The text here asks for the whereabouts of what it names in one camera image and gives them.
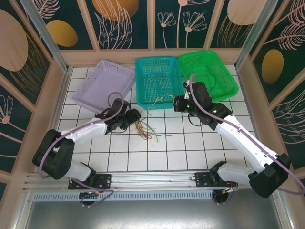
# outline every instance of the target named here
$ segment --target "grid floor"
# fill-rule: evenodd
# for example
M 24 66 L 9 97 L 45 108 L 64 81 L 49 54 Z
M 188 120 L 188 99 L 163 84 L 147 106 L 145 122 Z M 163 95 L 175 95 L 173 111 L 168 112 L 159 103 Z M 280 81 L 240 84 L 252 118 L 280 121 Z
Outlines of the grid floor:
M 238 82 L 233 65 L 226 66 Z M 64 100 L 58 130 L 68 130 L 90 121 L 95 113 L 76 105 L 71 99 L 86 76 L 93 68 L 74 68 Z M 135 85 L 125 100 L 140 111 L 144 122 L 155 128 L 158 134 L 168 136 L 143 140 L 137 135 L 135 125 L 125 133 L 104 135 L 75 148 L 73 160 L 83 162 L 97 172 L 122 171 L 165 171 L 209 169 L 220 160 L 237 165 L 247 165 L 244 156 L 224 137 L 213 132 L 208 126 L 191 125 L 187 113 L 173 109 L 154 110 L 148 115 L 137 105 Z M 222 102 L 231 109 L 239 122 L 254 135 L 253 126 L 244 101 L 242 90 Z M 191 121 L 199 125 L 197 117 Z

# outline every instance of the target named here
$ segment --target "purple cable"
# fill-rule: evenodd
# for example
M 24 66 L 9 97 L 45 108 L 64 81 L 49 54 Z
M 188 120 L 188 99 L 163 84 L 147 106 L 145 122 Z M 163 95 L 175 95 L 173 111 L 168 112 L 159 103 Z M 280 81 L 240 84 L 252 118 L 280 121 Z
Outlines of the purple cable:
M 235 129 L 239 130 L 239 132 L 241 132 L 244 136 L 246 136 L 254 145 L 256 145 L 263 153 L 265 153 L 270 159 L 272 159 L 274 162 L 276 162 L 285 172 L 287 172 L 288 174 L 290 174 L 298 183 L 299 185 L 301 186 L 302 188 L 302 192 L 294 192 L 294 191 L 290 191 L 290 190 L 286 190 L 286 189 L 283 189 L 283 188 L 278 188 L 277 190 L 279 191 L 282 191 L 282 192 L 287 192 L 287 193 L 290 193 L 290 194 L 294 194 L 294 195 L 303 195 L 305 193 L 305 187 L 303 185 L 303 183 L 296 177 L 296 175 L 293 174 L 293 172 L 291 172 L 289 169 L 287 169 L 285 166 L 283 166 L 278 160 L 276 160 L 275 158 L 273 158 L 271 155 L 268 154 L 268 152 L 262 148 L 256 141 L 254 141 L 252 139 L 251 136 L 249 136 L 243 129 L 239 129 L 239 127 L 227 120 L 224 120 L 222 118 L 219 118 L 211 113 L 209 113 L 208 111 L 204 110 L 201 105 L 199 104 L 199 102 L 197 101 L 195 95 L 194 95 L 194 92 L 193 92 L 193 82 L 194 82 L 194 79 L 195 79 L 195 74 L 192 74 L 191 77 L 190 77 L 190 89 L 191 89 L 191 95 L 192 95 L 192 98 L 194 100 L 194 102 L 196 103 L 196 105 L 199 107 L 200 110 L 202 110 L 206 115 L 218 120 L 218 121 L 221 121 L 221 122 L 224 122 L 224 123 L 227 123 L 229 124 L 230 126 L 234 127 Z
M 118 95 L 121 97 L 122 101 L 124 101 L 124 98 L 123 98 L 122 94 L 119 93 L 119 92 L 112 92 L 112 93 L 108 96 L 108 100 L 109 100 L 109 98 L 110 98 L 110 96 L 111 96 L 112 94 L 118 94 Z M 40 176 L 42 179 L 50 177 L 50 176 L 43 176 L 43 175 L 42 175 L 42 166 L 43 166 L 43 163 L 44 163 L 45 159 L 47 158 L 48 154 L 50 153 L 50 151 L 53 149 L 53 147 L 54 147 L 59 141 L 61 141 L 61 140 L 62 140 L 63 138 L 65 138 L 66 136 L 72 135 L 72 134 L 75 133 L 76 131 L 81 130 L 81 129 L 87 127 L 87 126 L 90 126 L 90 125 L 96 124 L 96 123 L 103 123 L 103 122 L 105 122 L 105 121 L 108 121 L 108 120 L 114 118 L 116 115 L 118 115 L 118 114 L 120 113 L 120 111 L 121 111 L 122 108 L 123 108 L 123 105 L 124 105 L 124 103 L 121 104 L 121 107 L 119 108 L 119 110 L 118 110 L 113 116 L 111 116 L 111 117 L 109 117 L 109 118 L 105 118 L 105 119 L 103 119 L 103 120 L 98 120 L 98 121 L 95 121 L 95 122 L 92 122 L 92 123 L 87 123 L 87 124 L 81 125 L 81 126 L 77 127 L 76 129 L 74 129 L 74 130 L 72 130 L 72 131 L 70 131 L 70 132 L 68 132 L 68 133 L 66 133 L 66 134 L 64 134 L 64 135 L 62 135 L 62 136 L 60 136 L 59 138 L 57 138 L 57 139 L 49 146 L 49 148 L 47 149 L 47 151 L 45 152 L 45 154 L 44 154 L 43 157 L 42 157 L 42 160 L 41 160 L 41 162 L 40 162 L 40 164 L 39 164 L 39 170 L 38 170 L 39 176 Z M 87 185 L 83 184 L 82 182 L 80 182 L 79 180 L 76 180 L 76 179 L 73 179 L 73 180 L 74 180 L 76 183 L 78 183 L 78 184 L 80 184 L 80 185 L 82 185 L 82 186 L 84 186 L 84 187 L 86 187 L 86 188 L 88 188 L 88 189 L 96 190 L 96 191 L 99 191 L 99 192 L 111 192 L 109 195 L 107 195 L 104 199 L 102 199 L 101 201 L 97 202 L 96 204 L 102 203 L 105 199 L 107 199 L 109 196 L 111 196 L 111 195 L 114 193 L 114 191 L 113 191 L 113 190 L 110 190 L 110 189 L 97 189 L 97 188 L 93 188 L 93 187 L 87 186 Z M 84 196 L 84 197 L 81 199 L 81 203 L 82 203 L 82 200 L 83 200 L 85 197 L 87 197 L 87 196 L 91 196 L 91 194 Z

